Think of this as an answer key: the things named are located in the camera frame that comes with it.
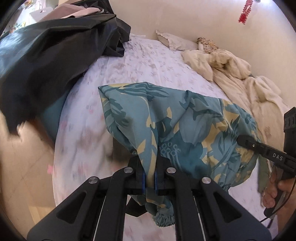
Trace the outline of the teal yellow floral pants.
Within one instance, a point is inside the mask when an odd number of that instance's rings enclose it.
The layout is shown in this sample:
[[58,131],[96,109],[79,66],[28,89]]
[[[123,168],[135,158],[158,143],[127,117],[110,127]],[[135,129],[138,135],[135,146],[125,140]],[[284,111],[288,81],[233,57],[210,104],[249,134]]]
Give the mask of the teal yellow floral pants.
[[104,85],[98,91],[107,130],[141,161],[147,187],[134,200],[157,226],[175,223],[171,201],[154,191],[158,156],[191,178],[210,177],[224,190],[250,177],[257,154],[237,138],[258,140],[259,134],[254,118],[238,105],[148,82]]

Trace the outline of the olive green garment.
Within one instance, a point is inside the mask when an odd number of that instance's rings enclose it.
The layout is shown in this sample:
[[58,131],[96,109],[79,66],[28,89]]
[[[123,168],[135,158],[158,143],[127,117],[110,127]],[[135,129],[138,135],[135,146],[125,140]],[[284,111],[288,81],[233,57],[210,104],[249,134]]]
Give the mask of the olive green garment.
[[258,192],[260,194],[264,193],[264,190],[267,187],[267,183],[269,177],[271,176],[271,172],[273,170],[273,164],[270,161],[259,155],[258,157]]

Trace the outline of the white floral bed sheet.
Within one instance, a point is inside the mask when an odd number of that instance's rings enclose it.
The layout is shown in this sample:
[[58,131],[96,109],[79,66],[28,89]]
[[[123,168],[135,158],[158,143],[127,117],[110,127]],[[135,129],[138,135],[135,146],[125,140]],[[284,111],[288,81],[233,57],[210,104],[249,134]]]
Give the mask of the white floral bed sheet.
[[[181,51],[171,51],[160,41],[139,36],[131,37],[123,46],[125,53],[122,57],[100,57],[92,64],[71,89],[63,105],[53,169],[53,192],[57,204],[88,178],[111,176],[128,164],[131,155],[136,155],[107,130],[98,91],[100,86],[148,82],[232,102],[217,84],[189,67]],[[257,190],[258,157],[250,177],[226,192],[261,220],[264,207]],[[125,219],[125,240],[175,238],[174,225],[157,226],[147,209],[141,217],[127,216]]]

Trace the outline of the cream beige comforter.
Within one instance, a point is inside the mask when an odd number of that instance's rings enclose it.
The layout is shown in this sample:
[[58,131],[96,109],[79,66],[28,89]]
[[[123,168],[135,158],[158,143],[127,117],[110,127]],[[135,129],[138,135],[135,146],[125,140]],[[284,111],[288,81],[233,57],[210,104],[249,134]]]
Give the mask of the cream beige comforter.
[[283,150],[283,116],[289,108],[270,79],[253,76],[250,64],[227,50],[218,49],[210,54],[186,50],[181,55],[193,70],[215,82],[233,103],[254,117],[265,144]]

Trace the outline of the red hanging decoration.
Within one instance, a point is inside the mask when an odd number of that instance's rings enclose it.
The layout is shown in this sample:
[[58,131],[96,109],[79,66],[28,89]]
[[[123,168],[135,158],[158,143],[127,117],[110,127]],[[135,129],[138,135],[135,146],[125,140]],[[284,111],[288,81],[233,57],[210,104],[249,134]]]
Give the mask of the red hanging decoration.
[[242,13],[240,14],[240,17],[238,19],[239,23],[242,23],[243,25],[246,24],[248,15],[251,12],[252,5],[253,5],[253,0],[246,0]]

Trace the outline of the white frilled pillow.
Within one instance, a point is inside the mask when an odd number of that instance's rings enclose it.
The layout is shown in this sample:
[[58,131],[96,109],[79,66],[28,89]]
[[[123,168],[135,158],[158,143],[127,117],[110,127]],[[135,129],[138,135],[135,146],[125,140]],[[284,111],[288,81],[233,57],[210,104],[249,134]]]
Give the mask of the white frilled pillow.
[[171,51],[197,50],[198,44],[178,36],[156,30],[158,40]]

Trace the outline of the black plastic sheet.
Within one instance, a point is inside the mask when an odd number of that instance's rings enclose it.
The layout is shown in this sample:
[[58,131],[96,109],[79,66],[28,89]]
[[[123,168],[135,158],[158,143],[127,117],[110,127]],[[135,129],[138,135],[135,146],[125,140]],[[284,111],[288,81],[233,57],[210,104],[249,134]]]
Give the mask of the black plastic sheet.
[[14,31],[1,39],[1,112],[8,130],[34,119],[101,56],[122,57],[131,27],[109,1],[77,1],[83,10]]

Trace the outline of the pink folded cloth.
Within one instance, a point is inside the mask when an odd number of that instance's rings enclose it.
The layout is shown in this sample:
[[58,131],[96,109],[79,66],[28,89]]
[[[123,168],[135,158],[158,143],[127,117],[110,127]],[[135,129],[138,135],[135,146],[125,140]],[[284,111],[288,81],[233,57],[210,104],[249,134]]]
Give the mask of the pink folded cloth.
[[43,17],[39,22],[56,20],[56,19],[66,19],[66,18],[81,18],[83,16],[89,16],[93,14],[102,14],[103,9],[100,8],[85,8],[83,6],[76,6],[73,4],[61,4],[57,6],[54,10]]

